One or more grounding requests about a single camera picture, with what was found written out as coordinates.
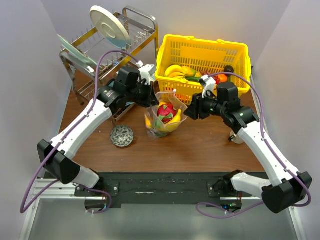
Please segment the green leafy vegetable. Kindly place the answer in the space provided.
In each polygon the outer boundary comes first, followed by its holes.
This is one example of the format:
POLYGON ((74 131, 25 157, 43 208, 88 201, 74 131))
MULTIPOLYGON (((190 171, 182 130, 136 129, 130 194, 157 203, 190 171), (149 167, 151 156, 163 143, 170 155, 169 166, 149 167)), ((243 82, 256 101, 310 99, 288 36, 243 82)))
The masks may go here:
POLYGON ((153 132, 157 137, 165 137, 170 132, 166 129, 165 124, 161 120, 155 120, 153 125, 153 132))

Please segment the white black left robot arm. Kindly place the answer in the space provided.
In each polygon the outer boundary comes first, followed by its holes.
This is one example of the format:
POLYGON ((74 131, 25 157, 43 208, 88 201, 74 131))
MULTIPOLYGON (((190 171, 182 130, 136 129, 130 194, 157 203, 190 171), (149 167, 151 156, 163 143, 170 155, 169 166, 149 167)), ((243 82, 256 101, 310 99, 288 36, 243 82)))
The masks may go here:
POLYGON ((73 161, 87 138, 127 103, 148 108, 158 105, 153 83, 156 66, 122 67, 115 79, 98 89, 85 110, 59 135, 50 141, 41 140, 37 151, 41 166, 62 184, 83 185, 92 196, 104 190, 101 177, 93 170, 73 161))

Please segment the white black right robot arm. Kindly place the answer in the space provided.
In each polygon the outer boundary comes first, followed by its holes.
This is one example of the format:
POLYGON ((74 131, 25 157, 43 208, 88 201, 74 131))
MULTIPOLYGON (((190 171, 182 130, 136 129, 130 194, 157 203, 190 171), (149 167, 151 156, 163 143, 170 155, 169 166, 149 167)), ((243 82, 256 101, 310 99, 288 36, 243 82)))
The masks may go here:
POLYGON ((262 199, 263 204, 275 214, 289 207, 306 207, 311 203, 309 188, 312 177, 308 172, 300 172, 280 152, 258 115, 252 108, 241 105, 234 83, 220 83, 216 95, 206 89, 194 94, 184 114, 193 120, 221 117, 236 137, 251 149, 268 176, 263 179, 235 170, 213 184, 215 191, 230 197, 238 192, 248 193, 262 199))

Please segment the red pink fruit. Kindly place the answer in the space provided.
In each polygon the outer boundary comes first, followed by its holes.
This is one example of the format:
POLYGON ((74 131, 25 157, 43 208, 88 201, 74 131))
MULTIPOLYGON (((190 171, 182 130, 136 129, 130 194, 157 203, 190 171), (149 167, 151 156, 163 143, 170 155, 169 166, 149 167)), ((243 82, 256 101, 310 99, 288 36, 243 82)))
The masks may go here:
POLYGON ((164 103, 158 107, 157 117, 164 123, 169 123, 177 114, 177 110, 175 109, 172 103, 164 103))

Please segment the clear zip top bag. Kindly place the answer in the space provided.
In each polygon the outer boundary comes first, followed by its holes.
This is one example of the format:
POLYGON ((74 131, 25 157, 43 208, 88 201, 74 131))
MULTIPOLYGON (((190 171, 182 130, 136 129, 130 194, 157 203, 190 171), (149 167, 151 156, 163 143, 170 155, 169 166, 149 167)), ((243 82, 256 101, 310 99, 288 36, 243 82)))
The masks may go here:
POLYGON ((144 113, 147 132, 150 136, 162 138, 178 129, 187 119, 187 106, 177 98, 176 89, 158 92, 158 105, 149 107, 144 113))

